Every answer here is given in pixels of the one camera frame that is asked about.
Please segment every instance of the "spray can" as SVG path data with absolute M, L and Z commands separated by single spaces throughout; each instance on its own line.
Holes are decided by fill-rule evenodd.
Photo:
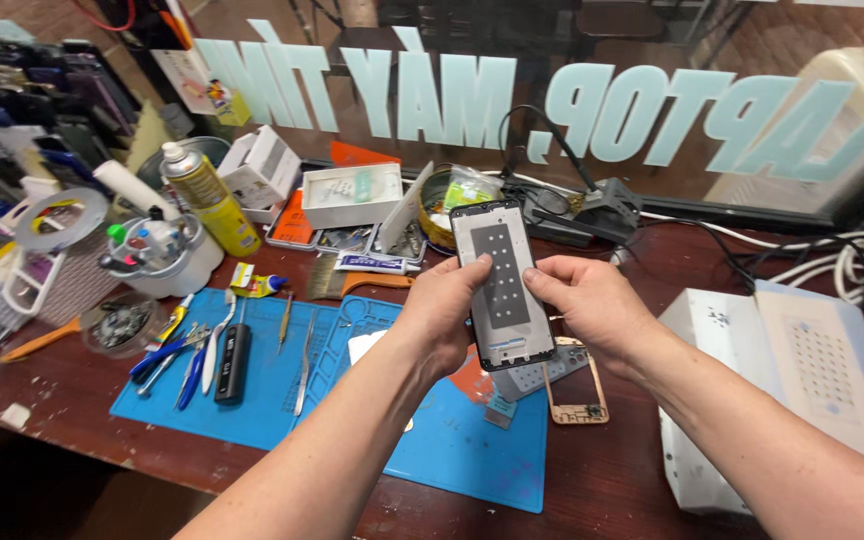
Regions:
M 246 257 L 261 244 L 256 229 L 242 213 L 239 202 L 215 173 L 202 152 L 174 142 L 162 145 L 159 173 L 188 203 L 222 249 L 233 257 Z

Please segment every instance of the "green cap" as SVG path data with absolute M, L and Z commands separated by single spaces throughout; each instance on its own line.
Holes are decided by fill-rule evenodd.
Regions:
M 122 245 L 122 242 L 126 241 L 126 232 L 126 227 L 122 227 L 118 224 L 109 225 L 105 230 L 105 234 L 108 235 L 116 245 Z

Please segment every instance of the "plastic bag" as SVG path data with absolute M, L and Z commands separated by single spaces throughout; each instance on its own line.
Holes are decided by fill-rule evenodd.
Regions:
M 482 174 L 472 167 L 452 165 L 452 181 L 445 191 L 441 209 L 448 213 L 454 207 L 494 201 L 505 182 L 501 178 Z

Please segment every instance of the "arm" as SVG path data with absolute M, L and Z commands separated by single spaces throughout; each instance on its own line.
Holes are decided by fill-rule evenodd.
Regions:
M 526 287 L 606 368 L 652 393 L 769 534 L 864 538 L 864 455 L 678 338 L 614 266 L 555 256 L 537 267 Z
M 492 260 L 453 257 L 416 280 L 402 313 L 281 443 L 177 539 L 349 538 L 429 389 L 466 358 L 473 290 Z

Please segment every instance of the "hand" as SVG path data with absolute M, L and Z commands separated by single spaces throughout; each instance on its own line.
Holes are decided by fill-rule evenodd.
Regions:
M 638 360 L 665 327 L 619 273 L 601 260 L 556 255 L 522 273 L 525 287 L 565 317 L 565 323 L 612 373 L 636 379 Z
M 473 292 L 492 272 L 492 258 L 482 254 L 459 268 L 452 257 L 415 279 L 402 313 L 389 330 L 414 342 L 436 380 L 459 369 L 472 342 L 466 319 Z

